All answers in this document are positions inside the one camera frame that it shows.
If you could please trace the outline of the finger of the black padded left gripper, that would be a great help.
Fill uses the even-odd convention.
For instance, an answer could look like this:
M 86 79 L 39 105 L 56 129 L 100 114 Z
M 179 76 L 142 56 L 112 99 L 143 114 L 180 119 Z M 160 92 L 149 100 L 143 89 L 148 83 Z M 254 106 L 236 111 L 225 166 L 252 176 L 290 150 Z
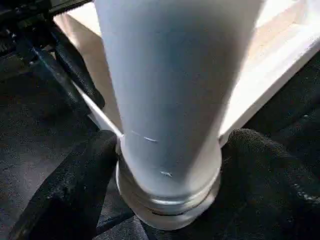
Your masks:
M 105 100 L 96 88 L 86 63 L 76 47 L 69 41 L 58 42 L 55 46 L 55 56 L 71 80 L 102 109 L 105 106 Z
M 56 94 L 80 116 L 91 113 L 85 100 L 76 89 L 65 70 L 57 60 L 47 51 L 38 48 L 31 49 L 33 59 L 30 66 L 34 73 L 49 86 L 53 87 Z

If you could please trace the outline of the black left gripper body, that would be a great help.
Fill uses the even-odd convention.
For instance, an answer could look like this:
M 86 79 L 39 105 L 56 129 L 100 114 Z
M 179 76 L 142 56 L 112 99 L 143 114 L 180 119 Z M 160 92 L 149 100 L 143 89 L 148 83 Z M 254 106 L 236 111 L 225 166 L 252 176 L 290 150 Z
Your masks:
M 0 59 L 15 57 L 23 63 L 54 63 L 67 51 L 82 57 L 54 17 L 86 4 L 85 0 L 2 0 L 0 2 Z

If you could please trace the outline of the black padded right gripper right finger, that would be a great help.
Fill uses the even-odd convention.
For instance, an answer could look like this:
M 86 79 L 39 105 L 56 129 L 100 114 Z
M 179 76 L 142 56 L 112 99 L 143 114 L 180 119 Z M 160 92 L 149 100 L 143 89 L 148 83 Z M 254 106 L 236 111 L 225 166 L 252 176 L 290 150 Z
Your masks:
M 222 171 L 217 240 L 317 240 L 320 237 L 320 144 L 278 142 L 234 130 Z

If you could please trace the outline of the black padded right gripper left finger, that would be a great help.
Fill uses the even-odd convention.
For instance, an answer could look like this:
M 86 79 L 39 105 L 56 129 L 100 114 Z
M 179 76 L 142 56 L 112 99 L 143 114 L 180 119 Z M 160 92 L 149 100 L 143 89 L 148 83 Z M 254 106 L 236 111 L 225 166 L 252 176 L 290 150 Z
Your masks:
M 93 239 L 117 163 L 117 140 L 101 130 L 77 145 L 34 193 L 8 239 Z

